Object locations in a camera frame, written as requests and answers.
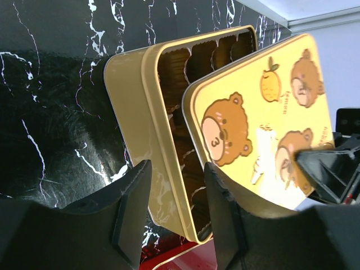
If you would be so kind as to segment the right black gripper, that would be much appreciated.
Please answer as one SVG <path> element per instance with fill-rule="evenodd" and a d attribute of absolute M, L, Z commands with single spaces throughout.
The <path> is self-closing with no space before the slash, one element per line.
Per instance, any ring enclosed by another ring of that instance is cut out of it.
<path fill-rule="evenodd" d="M 359 197 L 359 108 L 336 112 L 334 150 L 302 151 L 296 162 L 327 203 L 350 204 Z"/>

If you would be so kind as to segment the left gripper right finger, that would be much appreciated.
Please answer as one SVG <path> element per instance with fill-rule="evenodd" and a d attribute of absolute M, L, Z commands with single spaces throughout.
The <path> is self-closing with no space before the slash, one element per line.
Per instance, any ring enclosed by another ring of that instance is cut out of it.
<path fill-rule="evenodd" d="M 204 177 L 219 269 L 358 269 L 359 206 L 294 211 L 263 199 L 212 163 Z"/>

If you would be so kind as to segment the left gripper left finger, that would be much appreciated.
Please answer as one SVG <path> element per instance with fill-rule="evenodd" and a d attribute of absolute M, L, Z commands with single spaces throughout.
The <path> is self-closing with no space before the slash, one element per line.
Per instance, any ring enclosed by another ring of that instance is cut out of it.
<path fill-rule="evenodd" d="M 150 160 L 62 209 L 1 200 L 2 269 L 138 269 Z"/>

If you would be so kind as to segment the gold chocolate tin box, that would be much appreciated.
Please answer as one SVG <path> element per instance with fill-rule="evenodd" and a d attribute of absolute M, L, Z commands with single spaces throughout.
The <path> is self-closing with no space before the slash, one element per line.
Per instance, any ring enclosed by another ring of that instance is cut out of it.
<path fill-rule="evenodd" d="M 198 244 L 212 229 L 183 94 L 192 82 L 257 48 L 256 32 L 246 25 L 119 53 L 105 65 L 105 87 L 130 160 L 152 162 L 152 220 Z"/>

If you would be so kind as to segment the red lacquer tray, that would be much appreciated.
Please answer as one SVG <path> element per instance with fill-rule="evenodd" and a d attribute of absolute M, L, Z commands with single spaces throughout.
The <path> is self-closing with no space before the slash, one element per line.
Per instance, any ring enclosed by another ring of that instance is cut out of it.
<path fill-rule="evenodd" d="M 205 244 L 187 242 L 146 260 L 139 269 L 218 269 L 214 241 L 211 238 Z"/>

